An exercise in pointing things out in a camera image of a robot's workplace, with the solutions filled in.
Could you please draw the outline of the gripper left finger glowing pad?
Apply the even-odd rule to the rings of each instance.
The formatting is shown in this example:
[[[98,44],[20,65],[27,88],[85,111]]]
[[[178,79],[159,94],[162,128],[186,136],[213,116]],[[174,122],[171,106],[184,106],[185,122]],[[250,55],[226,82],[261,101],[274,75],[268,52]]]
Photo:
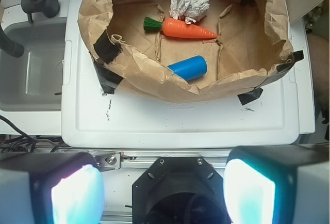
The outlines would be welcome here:
[[[104,206],[91,154],[1,154],[1,223],[99,223]]]

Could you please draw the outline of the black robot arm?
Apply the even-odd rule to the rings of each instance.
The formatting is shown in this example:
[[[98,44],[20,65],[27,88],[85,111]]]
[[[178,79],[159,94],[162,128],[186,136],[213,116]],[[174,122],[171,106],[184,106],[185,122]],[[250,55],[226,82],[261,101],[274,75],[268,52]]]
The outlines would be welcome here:
[[[223,175],[161,157],[131,197],[133,223],[329,223],[329,145],[238,146]],[[104,207],[91,154],[1,154],[1,223],[100,223]]]

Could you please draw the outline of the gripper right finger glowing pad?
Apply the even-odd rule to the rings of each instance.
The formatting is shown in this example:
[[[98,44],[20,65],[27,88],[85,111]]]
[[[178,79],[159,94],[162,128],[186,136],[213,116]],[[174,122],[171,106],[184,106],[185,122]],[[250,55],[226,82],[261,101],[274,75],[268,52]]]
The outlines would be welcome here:
[[[329,223],[329,146],[238,146],[223,194],[233,223]]]

